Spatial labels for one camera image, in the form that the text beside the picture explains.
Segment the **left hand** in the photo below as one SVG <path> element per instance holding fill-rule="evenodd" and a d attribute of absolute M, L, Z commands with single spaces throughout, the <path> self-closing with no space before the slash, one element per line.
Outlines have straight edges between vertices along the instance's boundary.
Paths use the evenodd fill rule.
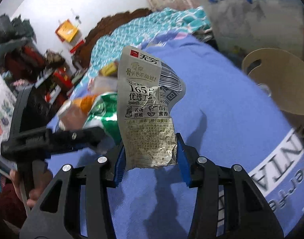
<path fill-rule="evenodd" d="M 10 170 L 10 178 L 14 186 L 16 195 L 22 202 L 24 202 L 22 199 L 21 189 L 20 189 L 20 176 L 16 170 L 13 169 Z M 30 208 L 34 207 L 39 197 L 44 192 L 44 189 L 48 186 L 48 184 L 51 182 L 52 179 L 53 179 L 53 173 L 49 169 L 46 170 L 46 172 L 40 176 L 39 185 L 29 192 L 29 198 L 25 201 L 27 203 L 27 206 L 29 206 Z"/>

